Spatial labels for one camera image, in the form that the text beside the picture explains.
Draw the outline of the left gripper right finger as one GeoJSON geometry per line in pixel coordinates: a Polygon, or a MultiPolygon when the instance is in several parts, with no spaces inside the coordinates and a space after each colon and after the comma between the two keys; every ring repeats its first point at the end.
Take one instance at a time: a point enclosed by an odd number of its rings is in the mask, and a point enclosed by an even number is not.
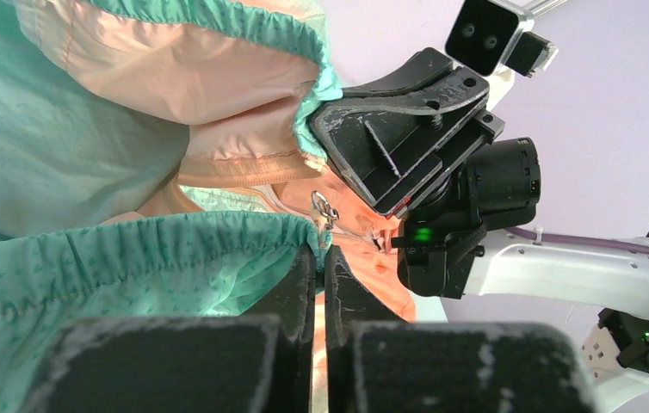
{"type": "Polygon", "coordinates": [[[595,412],[570,339],[545,324],[415,323],[353,275],[338,247],[324,262],[332,412],[595,412]]]}

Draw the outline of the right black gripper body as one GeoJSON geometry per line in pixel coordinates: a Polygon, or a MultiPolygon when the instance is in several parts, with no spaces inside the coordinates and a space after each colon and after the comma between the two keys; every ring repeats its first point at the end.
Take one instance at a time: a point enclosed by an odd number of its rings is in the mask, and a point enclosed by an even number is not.
{"type": "Polygon", "coordinates": [[[441,128],[419,126],[403,139],[386,164],[366,174],[366,189],[375,196],[372,208],[387,217],[404,217],[445,192],[449,177],[474,152],[493,143],[505,122],[490,111],[464,109],[442,117],[441,128]]]}

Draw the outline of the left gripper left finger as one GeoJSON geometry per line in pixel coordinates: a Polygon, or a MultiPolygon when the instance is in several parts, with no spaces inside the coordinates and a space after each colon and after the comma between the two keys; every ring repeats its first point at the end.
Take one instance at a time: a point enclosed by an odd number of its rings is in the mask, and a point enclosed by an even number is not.
{"type": "Polygon", "coordinates": [[[23,412],[308,412],[315,256],[238,317],[87,317],[45,352],[23,412]]]}

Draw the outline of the teal and orange gradient jacket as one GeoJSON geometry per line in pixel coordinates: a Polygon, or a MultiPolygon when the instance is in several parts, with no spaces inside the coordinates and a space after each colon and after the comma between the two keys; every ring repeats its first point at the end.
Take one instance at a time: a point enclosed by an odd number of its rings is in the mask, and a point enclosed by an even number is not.
{"type": "Polygon", "coordinates": [[[306,128],[340,95],[315,1],[0,1],[0,412],[73,318],[237,316],[299,247],[323,258],[312,191],[355,276],[415,320],[399,222],[306,128]]]}

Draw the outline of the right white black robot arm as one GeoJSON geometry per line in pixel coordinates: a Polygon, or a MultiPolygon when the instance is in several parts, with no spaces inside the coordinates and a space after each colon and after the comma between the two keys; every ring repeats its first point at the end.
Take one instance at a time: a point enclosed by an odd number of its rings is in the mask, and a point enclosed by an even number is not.
{"type": "Polygon", "coordinates": [[[334,172],[400,219],[386,246],[423,297],[515,294],[599,307],[581,354],[603,405],[649,392],[649,233],[627,241],[529,230],[541,170],[492,112],[529,70],[488,77],[433,48],[323,104],[308,125],[334,172]]]}

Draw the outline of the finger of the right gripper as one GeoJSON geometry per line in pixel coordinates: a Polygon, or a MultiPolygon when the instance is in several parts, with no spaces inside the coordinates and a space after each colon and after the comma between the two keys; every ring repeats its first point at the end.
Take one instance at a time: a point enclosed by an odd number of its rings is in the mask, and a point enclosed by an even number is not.
{"type": "Polygon", "coordinates": [[[323,104],[308,120],[325,148],[331,168],[369,206],[366,174],[386,164],[386,154],[419,126],[441,128],[442,117],[464,109],[485,109],[490,85],[466,68],[457,68],[435,84],[403,96],[340,98],[323,104]]]}
{"type": "Polygon", "coordinates": [[[403,96],[435,84],[454,70],[454,61],[433,47],[416,52],[382,78],[343,89],[343,98],[403,96]]]}

